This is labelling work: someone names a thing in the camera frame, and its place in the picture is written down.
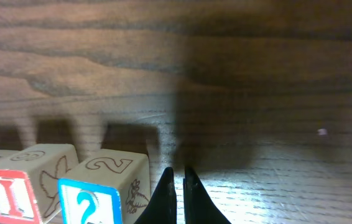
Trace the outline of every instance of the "wooden table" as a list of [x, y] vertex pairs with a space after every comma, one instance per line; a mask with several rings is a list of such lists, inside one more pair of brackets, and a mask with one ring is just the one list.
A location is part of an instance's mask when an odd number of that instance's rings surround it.
[[179, 223], [184, 164], [232, 223], [352, 223], [352, 0], [0, 0], [0, 149], [37, 142], [173, 166]]

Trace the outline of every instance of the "wood grain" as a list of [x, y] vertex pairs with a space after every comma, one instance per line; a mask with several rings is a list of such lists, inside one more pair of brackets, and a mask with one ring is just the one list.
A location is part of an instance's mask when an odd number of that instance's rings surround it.
[[352, 223], [352, 1], [0, 0], [1, 127], [147, 148], [178, 223], [184, 164], [232, 223]]

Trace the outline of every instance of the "blue square frame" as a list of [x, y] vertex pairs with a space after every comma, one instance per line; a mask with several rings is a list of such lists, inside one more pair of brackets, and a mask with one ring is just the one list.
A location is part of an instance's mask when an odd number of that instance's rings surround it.
[[71, 187], [78, 187], [83, 190], [88, 190], [88, 191], [92, 191], [92, 192], [99, 192], [99, 193], [111, 195], [111, 198], [115, 199], [115, 200], [113, 200], [114, 224], [122, 224], [121, 198], [119, 196], [118, 191], [115, 188], [107, 187], [107, 186], [103, 186], [103, 185], [98, 185], [98, 184], [87, 183], [87, 182], [81, 182], [81, 181], [77, 181], [77, 180], [61, 178], [57, 182], [57, 187], [58, 187], [58, 196], [60, 197], [60, 203], [62, 206], [62, 215], [63, 215], [64, 224], [68, 224], [68, 223], [67, 223], [67, 219], [66, 219], [67, 216], [65, 214], [65, 209], [64, 209], [65, 207], [64, 207], [64, 197], [63, 197], [62, 185], [67, 185], [67, 186], [71, 186]]

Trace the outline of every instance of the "white speck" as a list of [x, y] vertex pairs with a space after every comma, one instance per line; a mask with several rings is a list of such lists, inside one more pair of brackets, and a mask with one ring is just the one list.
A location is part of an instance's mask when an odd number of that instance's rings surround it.
[[317, 130], [317, 132], [318, 132], [319, 136], [328, 134], [328, 131], [325, 128], [319, 129], [319, 130]]

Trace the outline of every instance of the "blue question mark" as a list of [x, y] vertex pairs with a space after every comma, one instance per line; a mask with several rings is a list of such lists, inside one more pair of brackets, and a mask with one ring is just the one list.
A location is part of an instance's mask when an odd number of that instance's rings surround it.
[[79, 205], [84, 200], [89, 201], [89, 206], [82, 215], [81, 224], [85, 224], [89, 216], [91, 216], [91, 214], [93, 214], [96, 211], [95, 199], [96, 197], [93, 195], [93, 193], [87, 192], [87, 191], [81, 191], [76, 197], [76, 200]]

